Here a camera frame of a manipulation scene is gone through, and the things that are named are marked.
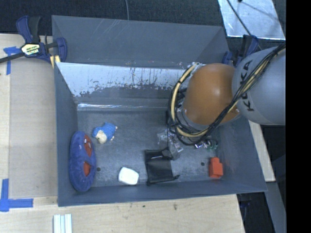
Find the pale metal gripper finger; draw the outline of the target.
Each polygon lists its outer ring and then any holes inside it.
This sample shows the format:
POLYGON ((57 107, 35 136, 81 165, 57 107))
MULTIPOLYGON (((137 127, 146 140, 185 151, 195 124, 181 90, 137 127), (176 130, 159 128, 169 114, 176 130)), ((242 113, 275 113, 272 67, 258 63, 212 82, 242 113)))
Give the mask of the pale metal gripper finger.
POLYGON ((169 130, 164 130, 157 134, 158 137, 158 144, 164 145, 169 144, 171 138, 173 137, 173 134, 169 130))
POLYGON ((171 155, 172 160, 176 160, 180 157, 183 147, 178 140, 169 140, 168 150, 171 155))

